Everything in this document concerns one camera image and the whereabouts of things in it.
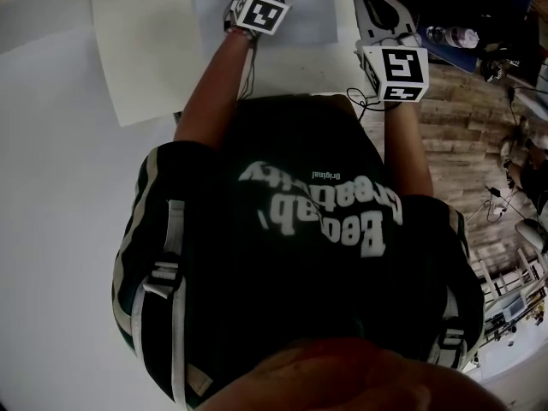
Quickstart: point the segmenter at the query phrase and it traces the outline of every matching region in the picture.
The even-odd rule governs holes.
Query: white backdrop
[[[0,402],[8,411],[176,409],[110,308],[138,169],[172,138],[173,118],[120,128],[89,0],[40,1],[18,5],[27,14],[0,2]],[[59,1],[71,14],[64,22]],[[42,22],[25,24],[36,17],[51,20],[46,36]]]

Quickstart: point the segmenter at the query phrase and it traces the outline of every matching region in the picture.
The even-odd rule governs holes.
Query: black wire
[[[255,59],[257,58],[258,48],[259,38],[256,38],[253,48],[253,54],[251,55],[251,62],[249,64],[249,71],[247,72],[246,83],[241,90],[241,94],[238,97],[238,100],[247,99],[253,94],[253,89],[255,88]]]
[[[353,100],[352,96],[350,96],[350,90],[357,91],[361,95],[361,97],[364,98],[364,100],[361,100],[360,102]],[[360,118],[358,119],[358,122],[361,122],[361,119],[363,119],[363,116],[366,114],[366,110],[377,111],[377,112],[390,111],[390,110],[396,109],[398,106],[402,104],[401,102],[398,102],[396,104],[389,106],[388,108],[384,108],[383,110],[376,110],[374,108],[370,108],[372,105],[374,106],[374,105],[381,104],[381,102],[375,102],[374,104],[369,104],[367,101],[366,95],[363,93],[363,91],[361,91],[360,88],[355,88],[355,87],[350,87],[346,91],[346,96],[348,99],[350,99],[350,102],[352,102],[353,104],[359,105],[361,108],[363,108],[363,111],[360,114]]]
[[[515,127],[518,128],[520,125],[517,124],[517,119],[515,118],[514,109],[512,108],[512,103],[511,102],[510,102],[510,111],[512,112],[512,117],[514,117]]]
[[[514,198],[514,196],[515,196],[514,189],[512,189],[510,191],[510,193],[508,195],[506,195],[506,198],[503,198],[502,196],[500,197],[502,200],[506,201],[506,203],[507,203],[506,207],[504,207],[504,209],[500,212],[500,215],[498,215],[498,218],[496,220],[491,221],[489,219],[489,213],[491,213],[492,202],[493,202],[493,195],[491,195],[491,198],[489,199],[489,210],[487,211],[487,222],[488,223],[497,223],[498,221],[500,221],[500,218],[503,217],[504,213],[506,213],[509,206],[512,207],[515,211],[517,211],[516,208],[513,205],[510,204],[510,201]],[[525,217],[521,213],[519,213],[519,215],[521,217],[523,217],[523,219],[525,219]]]
[[[511,205],[509,201],[507,201],[507,200],[505,200],[505,201],[508,203],[508,205],[509,205],[510,207],[512,207],[512,208],[515,210],[515,212],[516,212],[518,215],[520,215],[521,217],[523,217],[523,219],[527,219],[526,217],[524,217],[524,216],[521,214],[520,211],[518,211],[513,205]]]
[[[489,203],[489,202],[491,202],[491,200],[487,200],[487,201],[485,201],[482,205],[480,205],[480,206],[478,207],[478,210],[476,210],[476,211],[474,212],[474,214],[466,220],[466,222],[469,223],[469,222],[474,218],[474,216],[476,216],[476,215],[478,214],[478,212],[481,210],[481,208],[484,207],[485,204],[487,204],[487,203]]]

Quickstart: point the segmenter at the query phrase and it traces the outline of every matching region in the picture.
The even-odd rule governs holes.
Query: cable
[[[251,62],[249,64],[249,70],[247,72],[246,83],[241,89],[241,94],[238,97],[238,100],[245,100],[253,94],[253,89],[255,88],[255,59],[257,58],[258,48],[259,38],[255,40],[253,54],[251,55]]]
[[[529,88],[528,86],[516,86],[516,90],[529,90],[531,92],[541,92],[543,94],[548,94],[548,92],[543,92],[542,90],[537,90],[536,88]]]
[[[485,204],[490,203],[490,202],[491,202],[491,200],[487,200],[487,201],[484,202],[482,205],[480,205],[480,206],[479,206],[479,209],[476,210],[476,211],[474,212],[474,214],[466,220],[466,222],[469,223],[469,222],[472,220],[472,218],[473,218],[474,216],[476,216],[476,215],[480,212],[480,210],[481,210],[483,207],[485,207]]]
[[[514,109],[512,108],[512,103],[510,102],[510,111],[512,112],[512,117],[514,117],[514,123],[515,127],[519,128],[520,125],[517,124],[517,119],[515,118]]]
[[[500,194],[500,190],[496,189],[496,188],[488,188],[487,186],[485,186],[485,188],[489,191],[489,193],[493,196],[496,196],[497,198],[501,198],[502,200],[506,201],[506,203],[508,204],[508,206],[512,207],[515,212],[520,215],[521,217],[523,217],[523,219],[527,219],[526,217],[524,217],[506,198],[508,198],[509,196],[507,196],[506,198],[503,198]]]
[[[487,186],[485,186],[485,188],[489,191],[489,193],[491,194],[491,198],[486,201],[486,202],[489,202],[489,210],[487,211],[487,222],[488,223],[497,223],[501,217],[503,217],[503,214],[506,213],[506,211],[508,210],[508,207],[512,207],[514,209],[514,211],[519,214],[521,217],[523,217],[523,219],[526,219],[511,203],[510,201],[515,197],[515,193],[514,193],[514,189],[512,189],[510,191],[510,193],[506,196],[506,198],[504,198],[501,194],[500,194],[500,191],[498,189],[495,189],[495,188],[488,188]],[[503,208],[501,210],[501,213],[500,215],[498,215],[498,218],[495,220],[495,221],[492,221],[489,219],[489,214],[491,213],[491,209],[492,209],[492,201],[493,201],[493,196],[497,197],[497,198],[500,198],[501,200],[505,201],[506,202],[506,207]]]
[[[539,221],[539,214],[542,212],[541,209],[539,209],[540,207],[540,199],[542,198],[542,195],[544,195],[546,192],[548,192],[548,189],[546,189],[544,192],[541,192],[540,195],[539,195],[539,198],[537,199],[537,211],[535,212],[537,214],[537,223],[540,223]]]
[[[360,102],[357,102],[355,100],[352,99],[352,96],[350,96],[350,90],[355,90],[357,91],[361,97],[364,98],[364,100],[361,100]],[[370,110],[370,111],[378,111],[378,112],[381,112],[381,111],[390,111],[390,110],[395,110],[398,106],[400,106],[402,103],[401,102],[397,102],[396,104],[393,104],[391,106],[389,106],[388,108],[384,108],[383,110],[377,110],[377,109],[374,109],[374,108],[370,108],[372,105],[379,105],[381,104],[381,102],[375,102],[374,104],[369,104],[367,102],[367,98],[366,98],[366,95],[363,93],[363,91],[360,90],[360,88],[354,88],[354,87],[350,87],[347,91],[346,91],[346,96],[348,99],[350,99],[350,102],[352,102],[353,104],[356,104],[356,105],[359,105],[361,108],[363,108],[363,111],[361,112],[360,114],[360,118],[358,119],[358,122],[361,122],[361,119],[363,119],[363,116],[366,114],[366,110]]]

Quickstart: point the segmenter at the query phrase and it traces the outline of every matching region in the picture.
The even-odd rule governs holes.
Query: paper sheet
[[[182,110],[206,67],[192,0],[92,0],[92,6],[120,124]]]
[[[194,0],[204,57],[208,61],[223,41],[223,13],[231,1]],[[261,37],[261,49],[327,45],[338,41],[335,0],[293,1],[295,5],[283,20],[276,35]]]

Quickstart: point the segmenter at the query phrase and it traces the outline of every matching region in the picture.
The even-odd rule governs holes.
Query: person
[[[544,311],[540,312],[539,315],[537,316],[536,318],[536,323],[534,325],[536,326],[539,326],[539,325],[542,325],[542,323],[544,323],[545,321],[545,313]]]
[[[533,202],[539,215],[540,224],[547,229],[548,212],[545,207],[548,202],[548,160],[546,160],[545,150],[536,146],[527,137],[528,128],[527,119],[522,117],[517,130],[517,138],[507,138],[503,141],[500,152],[501,164],[507,176]],[[526,163],[524,167],[512,161],[511,157],[512,150],[521,142],[530,157],[530,163]]]
[[[508,347],[513,347],[515,344],[515,336],[517,335],[517,325],[513,325],[509,331]]]
[[[200,411],[504,409],[451,369],[484,301],[415,106],[386,105],[383,164],[344,96],[239,102],[257,38],[228,31],[141,166],[116,256],[114,315],[146,370]]]

